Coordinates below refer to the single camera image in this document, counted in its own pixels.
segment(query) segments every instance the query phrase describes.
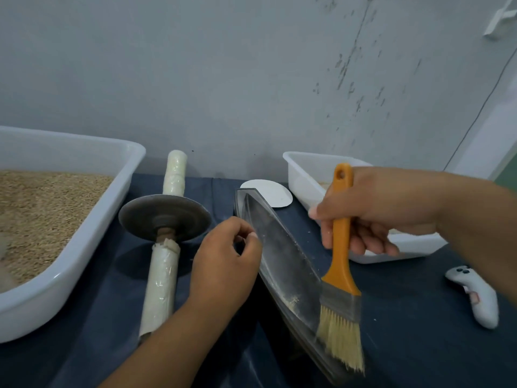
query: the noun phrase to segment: white door frame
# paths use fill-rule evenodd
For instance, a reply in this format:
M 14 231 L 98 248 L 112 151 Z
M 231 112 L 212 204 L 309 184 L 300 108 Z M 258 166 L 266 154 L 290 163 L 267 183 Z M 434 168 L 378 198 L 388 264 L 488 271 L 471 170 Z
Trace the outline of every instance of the white door frame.
M 481 126 L 468 131 L 445 171 L 493 181 L 516 153 L 517 74 Z

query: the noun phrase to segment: dark blue table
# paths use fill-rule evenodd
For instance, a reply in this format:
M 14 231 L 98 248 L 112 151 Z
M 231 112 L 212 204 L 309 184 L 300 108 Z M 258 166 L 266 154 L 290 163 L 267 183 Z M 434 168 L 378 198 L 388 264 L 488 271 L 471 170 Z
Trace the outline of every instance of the dark blue table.
M 162 182 L 159 176 L 134 175 L 126 200 L 160 193 Z M 234 191 L 241 183 L 189 178 L 185 196 L 211 212 L 214 226 L 233 214 Z M 324 274 L 330 254 L 320 245 L 317 224 L 297 201 L 278 215 Z M 188 296 L 200 242 L 181 246 L 177 307 Z M 150 257 L 151 243 L 127 234 L 115 219 L 57 316 L 0 345 L 0 387 L 97 386 L 137 346 Z M 500 326 L 492 332 L 477 325 L 467 296 L 443 278 L 461 263 L 446 247 L 427 258 L 352 265 L 363 291 L 361 334 L 368 368 L 365 378 L 347 386 L 515 386 L 517 311 L 499 297 Z M 306 355 L 293 357 L 295 351 L 259 279 L 194 386 L 328 386 Z

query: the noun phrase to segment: white plastic bin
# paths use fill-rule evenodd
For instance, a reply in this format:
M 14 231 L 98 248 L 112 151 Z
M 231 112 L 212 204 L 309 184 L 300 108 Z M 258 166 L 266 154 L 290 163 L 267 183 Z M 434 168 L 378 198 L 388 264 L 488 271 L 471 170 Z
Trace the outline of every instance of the white plastic bin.
M 288 163 L 289 189 L 307 210 L 323 200 L 326 191 L 324 186 L 332 182 L 334 169 L 339 163 L 347 162 L 352 166 L 371 166 L 370 163 L 362 160 L 338 155 L 288 151 L 284 153 L 283 158 Z M 352 253 L 350 259 L 361 264 L 409 259 L 434 253 L 447 243 L 437 233 L 419 236 L 398 233 L 390 234 L 388 238 L 399 247 L 401 253 L 398 257 L 366 251 L 364 256 Z
M 0 169 L 115 177 L 57 259 L 34 279 L 0 294 L 0 342 L 28 334 L 61 309 L 144 156 L 145 148 L 138 143 L 0 126 Z

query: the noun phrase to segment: round metal plate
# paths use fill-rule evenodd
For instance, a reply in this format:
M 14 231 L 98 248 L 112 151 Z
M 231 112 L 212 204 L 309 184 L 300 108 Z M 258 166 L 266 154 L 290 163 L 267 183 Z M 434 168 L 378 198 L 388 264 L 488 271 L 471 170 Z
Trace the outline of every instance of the round metal plate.
M 131 200 L 120 209 L 118 220 L 128 232 L 149 241 L 156 240 L 159 228 L 173 228 L 177 242 L 203 234 L 212 221 L 210 213 L 198 202 L 171 195 Z

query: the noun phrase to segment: white oval disc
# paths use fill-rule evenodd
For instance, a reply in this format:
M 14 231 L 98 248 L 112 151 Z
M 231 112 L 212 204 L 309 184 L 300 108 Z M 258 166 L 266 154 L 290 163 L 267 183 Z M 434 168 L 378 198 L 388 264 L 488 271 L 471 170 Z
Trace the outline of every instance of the white oval disc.
M 251 179 L 240 187 L 255 188 L 272 208 L 287 207 L 293 202 L 293 195 L 286 187 L 268 179 Z

